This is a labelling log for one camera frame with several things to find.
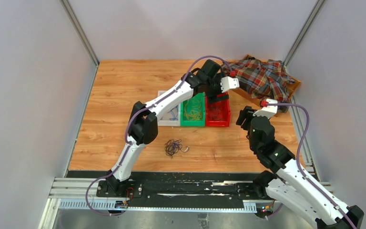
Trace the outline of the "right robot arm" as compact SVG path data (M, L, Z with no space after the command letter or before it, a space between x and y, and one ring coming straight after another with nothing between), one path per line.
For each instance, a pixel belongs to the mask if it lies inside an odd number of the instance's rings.
M359 229L363 210L349 206L323 187L286 146L275 139L270 118L276 105L260 110L246 106L236 124L247 131L250 150L266 167L254 181L254 194L272 198L301 216L315 229Z

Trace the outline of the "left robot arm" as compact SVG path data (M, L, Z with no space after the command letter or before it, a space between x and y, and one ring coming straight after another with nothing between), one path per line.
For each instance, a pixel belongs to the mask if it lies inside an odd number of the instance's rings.
M216 56L204 56L203 66L197 70L193 65L181 79L162 95L146 102L133 105L128 125L125 130L125 146L116 164L104 177L109 185L108 190L115 197L122 197L127 191L127 180L141 151L158 135L158 120L180 103L191 99L198 93L226 92L223 83L225 77L235 77L235 72L228 62L223 60L219 65Z

